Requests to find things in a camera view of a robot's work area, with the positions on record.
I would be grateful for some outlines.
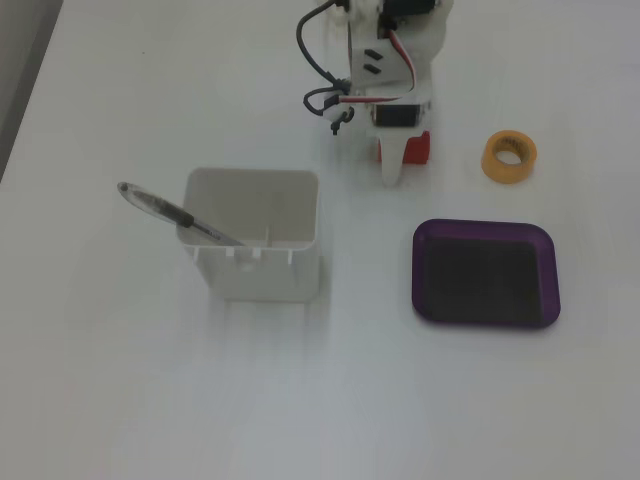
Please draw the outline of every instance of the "purple tray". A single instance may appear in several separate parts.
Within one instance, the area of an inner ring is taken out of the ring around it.
[[[528,224],[429,220],[413,238],[412,299],[432,322],[548,327],[560,315],[553,240]]]

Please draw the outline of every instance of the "black cable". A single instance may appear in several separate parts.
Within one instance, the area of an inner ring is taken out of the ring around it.
[[[350,8],[349,0],[328,0],[324,4],[320,5],[319,7],[315,8],[311,12],[307,13],[304,17],[302,17],[300,22],[298,22],[298,27],[296,28],[296,39],[298,40],[298,46],[300,47],[300,51],[302,52],[302,55],[304,55],[304,58],[307,60],[307,62],[309,62],[309,65],[311,65],[313,69],[316,72],[318,72],[320,76],[322,76],[322,78],[324,78],[329,83],[331,83],[331,87],[317,88],[307,93],[304,96],[304,100],[303,100],[304,106],[307,108],[307,110],[309,110],[311,113],[313,113],[318,117],[322,117],[325,110],[327,110],[327,108],[329,107],[327,107],[325,104],[325,107],[323,109],[315,108],[313,105],[311,105],[311,102],[309,101],[311,97],[318,95],[320,93],[329,93],[329,92],[337,92],[337,91],[341,91],[345,95],[348,95],[349,91],[351,90],[351,83],[349,81],[334,77],[333,75],[331,75],[331,73],[328,70],[324,70],[320,65],[318,65],[318,62],[316,62],[311,56],[311,54],[309,53],[309,50],[304,44],[304,40],[302,38],[302,29],[304,28],[305,24],[312,18],[320,15],[322,12],[331,8],[333,5],[338,5],[340,7],[343,7],[347,11],[349,11],[349,8]],[[354,115],[355,115],[355,110],[353,108],[349,108],[349,112],[344,112],[336,122],[331,124],[331,129],[333,130],[333,134],[336,135],[338,133],[338,130],[340,129],[340,124],[349,123],[351,120],[353,120]]]
[[[307,50],[307,47],[304,44],[304,40],[302,39],[302,28],[304,27],[304,24],[311,20],[313,17],[320,15],[322,12],[335,5],[336,1],[337,0],[328,0],[318,8],[307,13],[304,17],[302,17],[300,22],[298,22],[298,28],[296,29],[296,38],[298,39],[298,46],[302,51],[302,55],[304,55],[304,58],[307,60],[307,62],[309,62],[309,65],[311,65],[313,69],[322,76],[322,78],[326,79],[332,85],[336,85],[338,80],[333,75],[331,75],[331,73],[323,70],[322,67],[320,67],[320,65],[318,65],[318,63],[313,59],[313,57],[309,53],[309,50]]]
[[[336,91],[336,87],[316,88],[315,90],[310,91],[304,96],[304,100],[302,101],[302,103],[304,103],[304,106],[307,107],[307,110],[309,110],[311,113],[313,113],[314,115],[317,115],[318,117],[322,117],[322,114],[324,113],[325,109],[320,110],[318,108],[315,108],[313,105],[311,105],[311,102],[309,102],[309,99],[314,95],[318,95],[319,93],[329,93],[329,92],[335,92],[335,91]]]

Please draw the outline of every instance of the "white table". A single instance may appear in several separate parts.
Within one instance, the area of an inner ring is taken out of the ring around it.
[[[294,39],[310,6],[66,1],[0,185],[0,477],[636,476],[637,2],[459,0],[432,158],[396,189],[358,125],[335,140],[302,107],[320,85]],[[323,31],[320,59],[338,43]],[[505,128],[540,153],[516,187],[480,169]],[[330,281],[307,311],[210,297],[115,188],[180,201],[202,165],[318,172]],[[545,228],[557,324],[416,318],[411,236],[438,217]]]

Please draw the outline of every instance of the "gray wall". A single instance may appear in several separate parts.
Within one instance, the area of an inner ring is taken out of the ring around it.
[[[0,178],[62,0],[0,0]]]

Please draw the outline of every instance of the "red part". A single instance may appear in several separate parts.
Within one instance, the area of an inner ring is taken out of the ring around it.
[[[426,165],[431,153],[431,134],[424,132],[421,137],[413,137],[407,141],[404,151],[405,165]],[[382,147],[378,141],[378,161],[382,161]]]

